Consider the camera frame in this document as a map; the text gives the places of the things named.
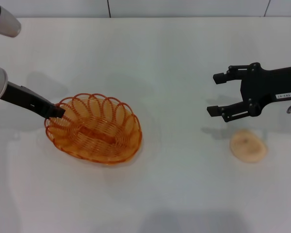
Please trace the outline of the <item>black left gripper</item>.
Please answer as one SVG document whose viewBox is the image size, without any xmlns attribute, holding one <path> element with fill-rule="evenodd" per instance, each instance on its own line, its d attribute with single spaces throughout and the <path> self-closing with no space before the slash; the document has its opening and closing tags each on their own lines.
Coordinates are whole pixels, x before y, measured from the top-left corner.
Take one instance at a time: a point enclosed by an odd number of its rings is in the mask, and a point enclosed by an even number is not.
<svg viewBox="0 0 291 233">
<path fill-rule="evenodd" d="M 5 92 L 0 99 L 30 110 L 45 119 L 52 117 L 62 118 L 65 114 L 65 109 L 54 105 L 30 89 L 12 82 L 8 82 Z"/>
</svg>

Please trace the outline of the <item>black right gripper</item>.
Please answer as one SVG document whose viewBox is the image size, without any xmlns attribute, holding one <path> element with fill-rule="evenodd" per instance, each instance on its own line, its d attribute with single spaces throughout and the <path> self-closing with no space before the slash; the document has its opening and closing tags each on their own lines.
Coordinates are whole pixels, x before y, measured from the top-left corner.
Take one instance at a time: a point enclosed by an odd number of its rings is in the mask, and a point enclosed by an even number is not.
<svg viewBox="0 0 291 233">
<path fill-rule="evenodd" d="M 216 84 L 241 80 L 242 102 L 207 107 L 211 117 L 222 117 L 224 122 L 257 117 L 266 105 L 291 100 L 291 67 L 265 70 L 260 63 L 229 66 L 226 73 L 214 74 L 213 80 Z"/>
</svg>

